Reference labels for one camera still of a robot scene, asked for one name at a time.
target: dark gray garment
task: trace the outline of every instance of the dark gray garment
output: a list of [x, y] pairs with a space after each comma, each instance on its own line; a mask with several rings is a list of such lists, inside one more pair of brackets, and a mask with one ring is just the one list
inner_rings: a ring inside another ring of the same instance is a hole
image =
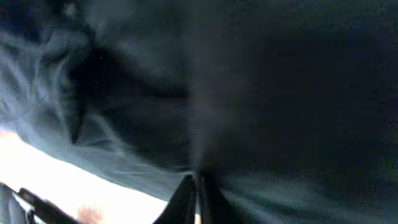
[[37, 35], [0, 15], [25, 142], [163, 200], [206, 170], [246, 223], [398, 223], [396, 1], [30, 2]]

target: wrinkled fabric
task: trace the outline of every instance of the wrinkled fabric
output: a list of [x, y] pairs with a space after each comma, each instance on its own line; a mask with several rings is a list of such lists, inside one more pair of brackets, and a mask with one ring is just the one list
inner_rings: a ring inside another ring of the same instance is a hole
[[245, 223], [397, 223], [397, 7], [1, 1], [1, 126], [163, 200], [206, 171]]

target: black pointed object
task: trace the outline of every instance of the black pointed object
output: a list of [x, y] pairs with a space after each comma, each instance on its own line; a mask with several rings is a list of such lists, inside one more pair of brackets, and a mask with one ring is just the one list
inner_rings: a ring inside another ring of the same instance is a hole
[[200, 177], [199, 200], [202, 224], [242, 223], [209, 175]]
[[169, 204], [154, 224], [193, 224], [197, 190], [193, 177], [184, 177]]

